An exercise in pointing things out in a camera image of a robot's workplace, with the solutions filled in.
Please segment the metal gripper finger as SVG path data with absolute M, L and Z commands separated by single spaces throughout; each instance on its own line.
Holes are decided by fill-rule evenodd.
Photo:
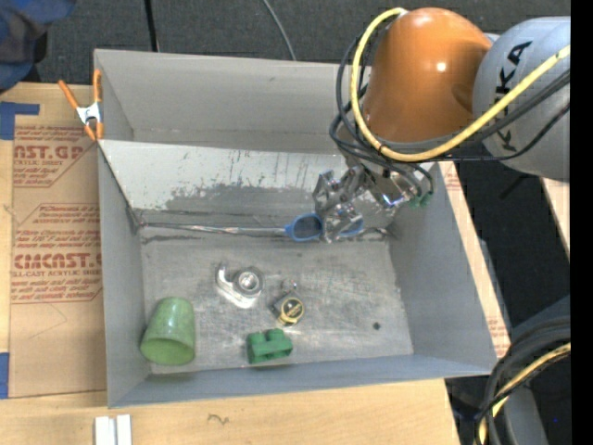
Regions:
M 347 169 L 341 178 L 335 178 L 333 170 L 322 172 L 312 193 L 315 211 L 330 212 L 344 207 L 364 192 L 365 178 L 361 166 Z
M 324 218 L 322 238 L 333 243 L 358 235 L 363 227 L 363 216 L 351 203 L 338 205 Z

